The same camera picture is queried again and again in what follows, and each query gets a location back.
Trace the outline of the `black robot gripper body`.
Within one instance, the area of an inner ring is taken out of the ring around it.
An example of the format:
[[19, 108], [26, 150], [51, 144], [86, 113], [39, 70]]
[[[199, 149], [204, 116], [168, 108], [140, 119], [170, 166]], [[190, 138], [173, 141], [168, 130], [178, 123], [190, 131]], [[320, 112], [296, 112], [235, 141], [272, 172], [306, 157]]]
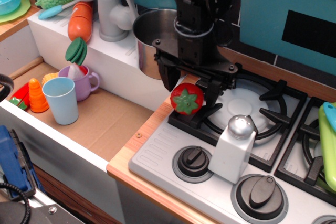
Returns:
[[177, 38], [177, 51], [169, 51], [157, 40], [155, 61], [160, 57], [177, 63], [182, 72], [199, 77], [198, 85], [204, 90], [204, 83], [212, 79], [221, 82], [221, 90], [236, 88], [238, 68], [219, 52], [212, 40]]

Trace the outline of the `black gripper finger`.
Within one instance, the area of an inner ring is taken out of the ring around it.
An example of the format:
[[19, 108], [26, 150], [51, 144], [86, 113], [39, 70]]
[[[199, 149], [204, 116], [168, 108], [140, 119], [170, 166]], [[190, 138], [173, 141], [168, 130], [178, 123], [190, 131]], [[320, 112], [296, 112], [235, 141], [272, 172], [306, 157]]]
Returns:
[[164, 87], [171, 92], [181, 77], [181, 71], [177, 68], [177, 63], [164, 57], [157, 60], [159, 74]]
[[221, 82], [216, 79], [212, 79], [208, 82], [205, 82], [204, 90], [205, 90], [204, 98], [206, 101], [206, 106], [209, 108], [214, 107], [219, 95], [222, 92]]

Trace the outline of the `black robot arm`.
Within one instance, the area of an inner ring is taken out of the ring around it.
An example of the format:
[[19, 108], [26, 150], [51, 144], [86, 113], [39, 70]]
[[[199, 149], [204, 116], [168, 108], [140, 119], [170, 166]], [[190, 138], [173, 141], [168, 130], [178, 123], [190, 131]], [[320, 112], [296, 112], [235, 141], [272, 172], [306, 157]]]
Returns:
[[212, 108], [221, 93], [236, 85], [237, 67], [221, 55], [227, 45], [218, 38], [218, 28], [231, 7], [231, 0], [175, 0], [173, 22], [176, 38], [153, 42], [154, 55], [164, 86], [175, 88], [181, 71], [200, 78], [206, 106]]

